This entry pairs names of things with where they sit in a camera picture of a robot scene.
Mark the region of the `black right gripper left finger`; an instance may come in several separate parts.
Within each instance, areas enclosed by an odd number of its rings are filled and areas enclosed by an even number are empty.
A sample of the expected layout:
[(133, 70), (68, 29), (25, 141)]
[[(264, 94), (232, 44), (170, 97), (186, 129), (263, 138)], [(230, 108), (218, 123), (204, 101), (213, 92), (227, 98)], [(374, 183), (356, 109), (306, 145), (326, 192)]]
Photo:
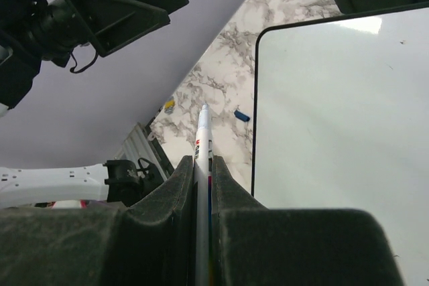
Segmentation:
[(126, 210), (1, 212), (2, 285), (185, 285), (193, 160)]

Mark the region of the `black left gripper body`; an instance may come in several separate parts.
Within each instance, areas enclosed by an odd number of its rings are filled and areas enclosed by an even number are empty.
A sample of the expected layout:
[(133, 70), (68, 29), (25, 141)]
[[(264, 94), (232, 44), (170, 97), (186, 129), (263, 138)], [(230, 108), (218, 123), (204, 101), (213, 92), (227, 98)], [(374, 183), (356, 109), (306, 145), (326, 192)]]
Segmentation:
[(97, 0), (53, 0), (34, 19), (29, 38), (41, 51), (41, 59), (66, 67), (74, 49), (97, 47), (95, 4)]

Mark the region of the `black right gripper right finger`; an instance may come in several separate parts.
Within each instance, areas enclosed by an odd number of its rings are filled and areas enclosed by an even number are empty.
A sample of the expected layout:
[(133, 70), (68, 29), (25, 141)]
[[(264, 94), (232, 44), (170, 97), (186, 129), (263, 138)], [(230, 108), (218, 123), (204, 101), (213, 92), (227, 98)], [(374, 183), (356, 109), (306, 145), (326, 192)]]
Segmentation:
[(402, 285), (379, 223), (354, 209), (261, 205), (212, 164), (215, 285)]

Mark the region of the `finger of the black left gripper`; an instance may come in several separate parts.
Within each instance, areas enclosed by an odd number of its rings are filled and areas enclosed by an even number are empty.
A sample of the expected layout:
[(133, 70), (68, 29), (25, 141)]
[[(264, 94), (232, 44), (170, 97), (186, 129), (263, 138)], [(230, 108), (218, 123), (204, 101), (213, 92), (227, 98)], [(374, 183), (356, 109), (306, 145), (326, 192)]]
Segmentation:
[(189, 0), (97, 0), (95, 18), (99, 44), (93, 47), (106, 57), (170, 23), (170, 14)]

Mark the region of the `white marker pen blue cap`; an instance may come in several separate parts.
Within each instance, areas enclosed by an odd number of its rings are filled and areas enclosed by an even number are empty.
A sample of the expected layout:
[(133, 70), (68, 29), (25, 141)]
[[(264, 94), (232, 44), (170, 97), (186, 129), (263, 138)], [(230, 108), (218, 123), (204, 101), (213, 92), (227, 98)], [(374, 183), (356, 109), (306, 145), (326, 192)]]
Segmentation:
[(210, 284), (210, 230), (212, 131), (208, 104), (202, 105), (194, 145), (194, 187), (196, 188), (195, 285)]

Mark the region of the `white whiteboard with black rim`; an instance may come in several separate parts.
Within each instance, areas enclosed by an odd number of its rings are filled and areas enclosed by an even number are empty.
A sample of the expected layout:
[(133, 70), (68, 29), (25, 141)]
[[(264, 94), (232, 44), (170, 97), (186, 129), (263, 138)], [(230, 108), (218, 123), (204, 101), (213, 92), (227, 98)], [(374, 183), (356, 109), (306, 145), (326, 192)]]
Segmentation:
[(428, 9), (265, 29), (257, 39), (253, 196), (357, 208), (407, 285), (428, 284)]

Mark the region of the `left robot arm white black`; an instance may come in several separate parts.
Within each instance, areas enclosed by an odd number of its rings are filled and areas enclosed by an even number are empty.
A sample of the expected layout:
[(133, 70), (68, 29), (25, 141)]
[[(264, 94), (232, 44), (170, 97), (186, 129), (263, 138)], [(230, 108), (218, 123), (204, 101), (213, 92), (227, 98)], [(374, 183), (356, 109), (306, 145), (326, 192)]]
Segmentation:
[[(90, 44), (106, 57), (169, 24), (188, 0), (1, 0), (1, 114), (31, 90), (42, 62), (65, 68), (74, 49)], [(52, 204), (80, 208), (87, 200), (132, 206), (163, 183), (147, 159), (84, 167), (1, 168), (1, 207)]]

